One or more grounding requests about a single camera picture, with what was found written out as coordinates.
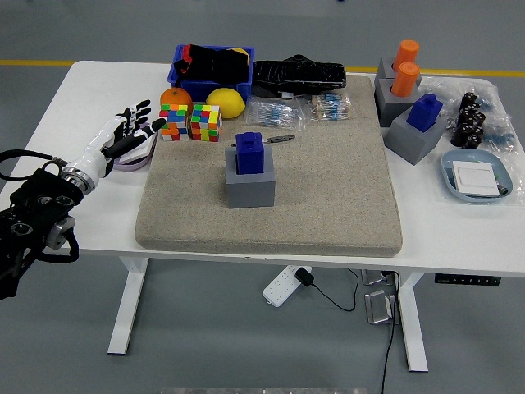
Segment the rubik's cube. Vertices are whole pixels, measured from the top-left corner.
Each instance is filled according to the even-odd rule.
[[[191,138],[218,142],[222,130],[222,115],[218,105],[195,104],[190,120]]]
[[[162,139],[165,141],[189,140],[188,133],[188,106],[185,104],[161,104],[158,114],[167,120],[161,129]]]

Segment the table leg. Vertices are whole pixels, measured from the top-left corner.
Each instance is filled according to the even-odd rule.
[[[427,356],[421,334],[418,307],[413,287],[418,283],[423,273],[404,273],[399,270],[399,311],[403,325],[404,347],[407,352],[409,370],[412,372],[428,372]]]
[[[109,355],[125,355],[127,352],[140,291],[148,267],[148,258],[121,257],[121,260],[128,269],[128,278],[122,293],[121,306],[116,315],[112,339],[107,349]]]

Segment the yellow line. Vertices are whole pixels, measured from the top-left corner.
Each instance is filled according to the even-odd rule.
[[[68,60],[0,60],[0,66],[70,67],[74,63]]]
[[[0,60],[0,66],[36,66],[36,67],[70,67],[72,60]],[[347,72],[375,73],[377,67],[346,67]],[[525,71],[491,71],[491,70],[447,70],[440,68],[422,68],[422,74],[434,76],[498,76],[525,78]]]
[[[377,67],[346,67],[346,72],[377,72]],[[434,76],[499,76],[525,78],[525,71],[490,71],[490,70],[446,70],[440,68],[422,68],[422,74]]]

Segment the plug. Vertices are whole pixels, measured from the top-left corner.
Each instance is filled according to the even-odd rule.
[[[303,267],[295,271],[295,277],[306,287],[310,286],[313,283],[313,275]]]

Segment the beige foam pad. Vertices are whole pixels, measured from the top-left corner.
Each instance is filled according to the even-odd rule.
[[[390,257],[401,226],[366,76],[343,89],[355,117],[317,121],[305,131],[225,121],[218,143],[159,140],[135,237],[150,250],[218,254],[315,254]],[[235,134],[295,134],[272,146],[276,204],[228,209],[224,149]]]

